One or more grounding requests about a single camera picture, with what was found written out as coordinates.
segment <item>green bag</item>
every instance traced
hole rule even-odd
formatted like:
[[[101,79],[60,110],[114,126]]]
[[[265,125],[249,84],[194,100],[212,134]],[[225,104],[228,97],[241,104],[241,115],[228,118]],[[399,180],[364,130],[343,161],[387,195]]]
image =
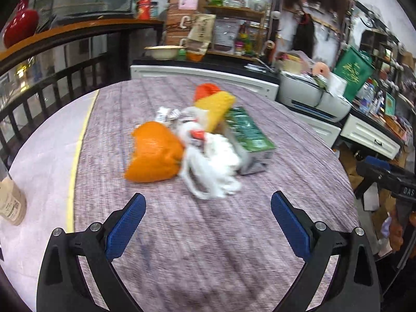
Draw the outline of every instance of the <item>green bag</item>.
[[[365,81],[373,74],[374,67],[353,47],[338,61],[333,73],[347,81],[344,97],[352,102]]]

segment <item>orange bell pepper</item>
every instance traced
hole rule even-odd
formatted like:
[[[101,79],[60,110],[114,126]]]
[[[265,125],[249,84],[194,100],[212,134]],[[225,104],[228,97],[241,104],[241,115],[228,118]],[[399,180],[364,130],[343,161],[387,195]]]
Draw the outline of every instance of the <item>orange bell pepper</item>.
[[[132,132],[135,151],[124,177],[133,182],[166,180],[180,170],[184,147],[163,124],[146,122]]]

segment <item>yellow sponge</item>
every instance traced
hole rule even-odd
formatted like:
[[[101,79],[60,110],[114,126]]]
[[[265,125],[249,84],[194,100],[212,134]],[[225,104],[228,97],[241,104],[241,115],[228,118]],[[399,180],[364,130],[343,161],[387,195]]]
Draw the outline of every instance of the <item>yellow sponge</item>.
[[[222,121],[225,113],[232,107],[235,96],[226,91],[219,91],[213,95],[197,100],[194,106],[199,109],[208,110],[207,127],[205,131],[211,133]]]

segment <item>yellow tape line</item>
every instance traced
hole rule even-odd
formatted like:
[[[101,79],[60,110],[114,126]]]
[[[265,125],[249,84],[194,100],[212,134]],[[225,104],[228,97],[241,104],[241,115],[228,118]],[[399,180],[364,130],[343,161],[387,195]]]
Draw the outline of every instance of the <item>yellow tape line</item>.
[[[69,180],[69,191],[68,191],[68,201],[67,201],[67,228],[66,233],[74,232],[74,196],[75,196],[75,181],[76,181],[76,171],[78,170],[78,162],[80,161],[80,154],[82,148],[82,142],[84,140],[85,132],[87,131],[88,121],[91,116],[92,109],[97,99],[98,90],[94,91],[95,95],[89,107],[88,113],[84,119],[84,125],[80,133],[80,137],[76,143],[74,160],[72,162],[71,170],[71,179]]]

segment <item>blue gripper pad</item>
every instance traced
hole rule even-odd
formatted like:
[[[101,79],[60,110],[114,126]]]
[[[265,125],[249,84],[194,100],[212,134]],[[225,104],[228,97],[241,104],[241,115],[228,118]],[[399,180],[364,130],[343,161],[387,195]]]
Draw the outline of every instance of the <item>blue gripper pad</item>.
[[[146,199],[138,194],[107,237],[106,257],[108,260],[121,257],[145,212]]]
[[[311,255],[309,235],[299,223],[292,209],[278,193],[273,194],[271,207],[272,213],[279,223],[293,252],[297,257],[303,258],[307,262]]]
[[[376,167],[381,167],[382,169],[386,169],[390,171],[390,164],[384,160],[380,160],[378,158],[367,156],[365,158],[366,163],[369,163],[371,165],[374,165]]]

